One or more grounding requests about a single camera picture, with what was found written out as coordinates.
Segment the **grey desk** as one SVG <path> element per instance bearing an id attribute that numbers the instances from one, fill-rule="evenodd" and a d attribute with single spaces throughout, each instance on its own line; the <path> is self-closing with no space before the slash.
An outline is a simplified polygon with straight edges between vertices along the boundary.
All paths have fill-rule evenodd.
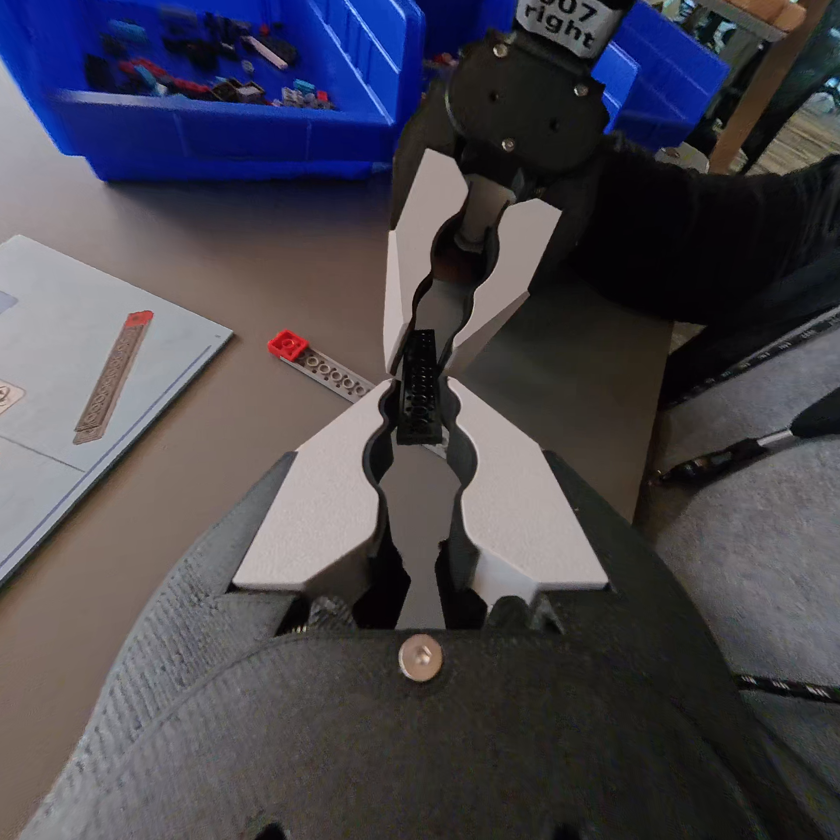
<path id="1" fill-rule="evenodd" d="M 173 564 L 343 401 L 273 360 L 291 329 L 382 378 L 387 182 L 105 185 L 60 154 L 2 67 L 2 241 L 24 235 L 229 327 L 234 338 L 2 590 L 2 788 L 56 776 L 105 675 Z M 467 384 L 567 458 L 632 520 L 669 326 L 568 281 L 523 307 Z M 386 476 L 421 618 L 450 501 L 408 476 L 454 478 L 403 448 Z"/>

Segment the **pale blue instruction booklet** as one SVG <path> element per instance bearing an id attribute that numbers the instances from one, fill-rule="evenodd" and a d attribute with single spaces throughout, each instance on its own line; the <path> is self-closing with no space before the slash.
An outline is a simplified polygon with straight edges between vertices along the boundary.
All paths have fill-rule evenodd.
<path id="1" fill-rule="evenodd" d="M 21 235 L 1 289 L 5 583 L 233 332 Z"/>

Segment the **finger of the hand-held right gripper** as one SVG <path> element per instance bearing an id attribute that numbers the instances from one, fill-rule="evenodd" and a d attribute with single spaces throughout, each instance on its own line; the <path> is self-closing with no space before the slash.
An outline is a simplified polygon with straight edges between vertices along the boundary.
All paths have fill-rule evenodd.
<path id="1" fill-rule="evenodd" d="M 441 229 L 457 217 L 468 186 L 456 161 L 425 150 L 399 221 L 388 234 L 383 316 L 385 368 L 393 375 L 415 319 L 415 298 L 432 276 L 432 252 Z"/>
<path id="2" fill-rule="evenodd" d="M 463 371 L 529 296 L 529 286 L 562 211 L 541 199 L 506 206 L 491 240 L 489 274 L 470 293 L 465 320 L 451 339 L 451 369 Z"/>

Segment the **blue plastic bin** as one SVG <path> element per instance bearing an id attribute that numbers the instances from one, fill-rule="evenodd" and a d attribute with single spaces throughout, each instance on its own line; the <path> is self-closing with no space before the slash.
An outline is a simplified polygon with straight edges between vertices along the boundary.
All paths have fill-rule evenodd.
<path id="1" fill-rule="evenodd" d="M 81 60 L 93 3 L 2 2 L 2 61 L 58 151 L 105 182 L 364 179 L 391 167 L 418 104 L 426 26 L 415 2 L 272 2 L 329 85 L 330 112 L 91 91 Z"/>
<path id="2" fill-rule="evenodd" d="M 617 129 L 640 78 L 641 63 L 618 44 L 626 12 L 596 1 L 421 1 L 425 15 L 425 56 L 457 56 L 493 28 L 509 32 L 515 22 L 534 35 L 572 49 L 592 64 L 591 75 L 603 85 L 608 114 L 605 133 Z"/>
<path id="3" fill-rule="evenodd" d="M 651 151 L 680 146 L 697 126 L 728 66 L 646 2 L 637 2 L 613 43 L 637 65 L 612 130 Z"/>

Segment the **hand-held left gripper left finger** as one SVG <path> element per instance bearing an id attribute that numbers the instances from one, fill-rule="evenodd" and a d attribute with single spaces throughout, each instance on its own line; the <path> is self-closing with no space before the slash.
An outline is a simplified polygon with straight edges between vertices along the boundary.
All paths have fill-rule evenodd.
<path id="1" fill-rule="evenodd" d="M 358 627 L 393 629 L 411 578 L 381 482 L 393 465 L 399 385 L 386 380 L 290 454 L 239 565 L 239 590 L 335 596 Z"/>

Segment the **long black brick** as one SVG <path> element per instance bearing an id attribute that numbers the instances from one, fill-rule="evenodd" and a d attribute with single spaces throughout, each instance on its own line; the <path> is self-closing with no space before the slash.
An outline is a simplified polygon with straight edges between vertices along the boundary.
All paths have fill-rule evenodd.
<path id="1" fill-rule="evenodd" d="M 406 336 L 402 353 L 401 390 L 395 426 L 398 445 L 438 446 L 444 442 L 439 376 L 435 331 L 412 330 Z"/>

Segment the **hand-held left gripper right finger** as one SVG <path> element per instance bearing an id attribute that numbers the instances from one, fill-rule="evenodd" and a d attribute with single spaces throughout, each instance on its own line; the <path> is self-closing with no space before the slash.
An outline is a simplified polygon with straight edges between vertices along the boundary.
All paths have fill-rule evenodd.
<path id="1" fill-rule="evenodd" d="M 452 376 L 440 400 L 458 480 L 435 564 L 447 629 L 479 629 L 513 598 L 530 608 L 550 592 L 607 589 L 548 453 Z"/>

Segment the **person's right forearm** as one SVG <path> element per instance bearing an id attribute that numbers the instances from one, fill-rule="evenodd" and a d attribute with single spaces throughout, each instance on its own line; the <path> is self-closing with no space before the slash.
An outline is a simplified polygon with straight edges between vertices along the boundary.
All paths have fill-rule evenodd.
<path id="1" fill-rule="evenodd" d="M 563 206 L 532 293 L 577 279 L 616 305 L 701 331 L 666 363 L 659 406 L 839 302 L 839 156 L 786 173 L 701 174 L 605 136 Z"/>

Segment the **long grey brick plate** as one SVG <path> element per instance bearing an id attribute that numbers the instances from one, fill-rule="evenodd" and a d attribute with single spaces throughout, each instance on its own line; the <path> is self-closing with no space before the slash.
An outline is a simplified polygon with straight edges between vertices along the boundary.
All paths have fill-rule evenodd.
<path id="1" fill-rule="evenodd" d="M 397 377 L 387 378 L 378 385 L 374 385 L 353 373 L 345 365 L 333 360 L 325 353 L 313 349 L 310 344 L 304 358 L 300 358 L 294 363 L 282 361 L 297 368 L 299 372 L 329 388 L 332 392 L 338 393 L 351 404 L 361 403 L 363 407 L 363 412 L 360 414 L 361 418 L 367 423 L 365 428 L 371 432 L 371 435 L 362 444 L 362 453 L 365 457 L 378 457 L 389 455 L 391 444 L 396 443 L 396 419 L 401 390 L 402 357 L 403 352 L 401 352 L 399 358 Z M 448 431 L 444 428 L 444 442 L 441 445 L 422 447 L 439 457 L 445 457 L 448 447 Z"/>

